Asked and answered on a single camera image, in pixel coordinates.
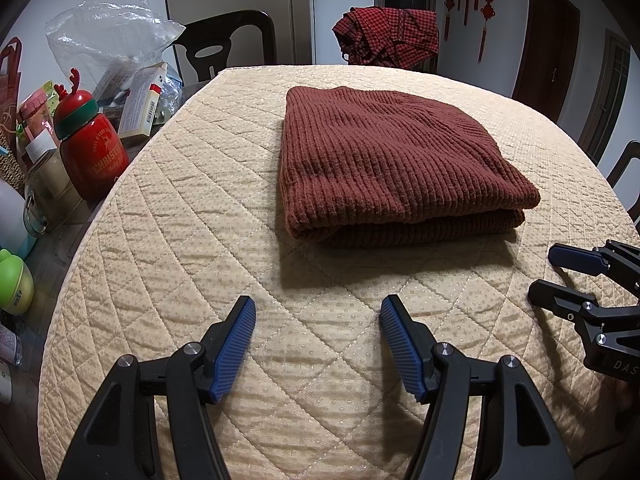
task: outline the folded sweater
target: folded sweater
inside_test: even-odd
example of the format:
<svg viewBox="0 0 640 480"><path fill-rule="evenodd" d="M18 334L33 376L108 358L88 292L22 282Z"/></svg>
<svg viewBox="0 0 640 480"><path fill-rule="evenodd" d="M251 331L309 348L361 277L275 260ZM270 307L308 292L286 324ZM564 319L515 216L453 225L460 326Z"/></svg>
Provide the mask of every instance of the folded sweater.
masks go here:
<svg viewBox="0 0 640 480"><path fill-rule="evenodd" d="M476 120L402 92L290 89L280 157L287 231L331 245L504 232L540 201Z"/></svg>

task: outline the quilted tablecloth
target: quilted tablecloth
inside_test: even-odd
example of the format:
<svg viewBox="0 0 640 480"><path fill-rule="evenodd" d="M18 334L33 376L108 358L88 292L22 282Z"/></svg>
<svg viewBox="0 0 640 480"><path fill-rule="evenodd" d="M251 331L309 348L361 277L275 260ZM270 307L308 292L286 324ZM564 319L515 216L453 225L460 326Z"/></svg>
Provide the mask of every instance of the quilted tablecloth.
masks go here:
<svg viewBox="0 0 640 480"><path fill-rule="evenodd" d="M295 85L391 89L459 107L540 190L526 222L501 235L377 250L292 240L276 187L285 95ZM466 355L515 354L573 458L614 439L610 386L581 364L572 325L535 312L536 278L571 281L602 304L635 299L603 277L559 276L554 242L638 244L609 185L548 119L435 75L359 66L225 70L144 148L116 184L69 269L42 364L38 429L56 477L88 403L117 357L167 356L224 319L240 294L257 324L232 392L209 410L234 480L401 480L426 406L404 392L381 341L380 302ZM164 399L156 417L176 479ZM479 399L469 407L458 478L472 468ZM581 468L588 478L589 467Z"/></svg>

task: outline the red plaid cloth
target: red plaid cloth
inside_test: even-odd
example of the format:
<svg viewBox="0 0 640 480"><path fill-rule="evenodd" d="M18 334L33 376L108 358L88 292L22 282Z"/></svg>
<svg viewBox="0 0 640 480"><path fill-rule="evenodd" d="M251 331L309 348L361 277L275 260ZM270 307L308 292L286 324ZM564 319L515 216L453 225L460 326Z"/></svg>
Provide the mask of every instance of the red plaid cloth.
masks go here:
<svg viewBox="0 0 640 480"><path fill-rule="evenodd" d="M351 7L332 30L350 65L409 70L435 56L440 43L430 10Z"/></svg>

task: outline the black wooden chair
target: black wooden chair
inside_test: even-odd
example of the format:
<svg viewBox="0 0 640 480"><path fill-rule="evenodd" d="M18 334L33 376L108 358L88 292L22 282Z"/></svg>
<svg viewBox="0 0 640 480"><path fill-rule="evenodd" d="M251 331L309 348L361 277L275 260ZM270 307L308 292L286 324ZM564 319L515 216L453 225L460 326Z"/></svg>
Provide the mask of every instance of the black wooden chair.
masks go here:
<svg viewBox="0 0 640 480"><path fill-rule="evenodd" d="M607 182L611 187L614 187L617 184L633 158L640 158L640 142L637 140L632 140L628 143L625 147L625 151L622 152L622 155L620 155L616 165L607 177ZM633 204L627 212L634 222L638 220L638 217L640 216L640 196L638 197L638 200L636 200L636 203ZM640 224L636 226L636 230L640 234Z"/></svg>
<svg viewBox="0 0 640 480"><path fill-rule="evenodd" d="M236 10L212 16L198 22L188 23L186 30L174 41L187 50L187 60L198 73L198 81L211 79L226 68L231 51L231 35L244 25L255 25L262 33L262 52L265 65L276 64L276 34L273 20L260 10ZM221 46L222 50L209 56L196 57L196 54L210 46Z"/></svg>

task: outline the metal screw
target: metal screw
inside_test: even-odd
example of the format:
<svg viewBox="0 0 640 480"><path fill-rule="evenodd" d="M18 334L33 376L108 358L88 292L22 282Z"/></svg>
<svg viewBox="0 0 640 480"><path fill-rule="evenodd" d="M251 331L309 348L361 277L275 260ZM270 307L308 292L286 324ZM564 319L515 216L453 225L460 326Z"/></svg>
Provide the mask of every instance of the metal screw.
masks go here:
<svg viewBox="0 0 640 480"><path fill-rule="evenodd" d="M200 343L187 343L182 351L187 355L196 355L202 349L202 345Z"/></svg>
<svg viewBox="0 0 640 480"><path fill-rule="evenodd" d="M121 368L129 368L133 364L133 355L124 354L118 357L118 366Z"/></svg>
<svg viewBox="0 0 640 480"><path fill-rule="evenodd" d="M436 352L446 357L453 354L453 349L449 347L449 343L438 343L436 345Z"/></svg>
<svg viewBox="0 0 640 480"><path fill-rule="evenodd" d="M518 361L518 358L515 355L502 356L502 362L509 368L517 368L520 366L520 361Z"/></svg>

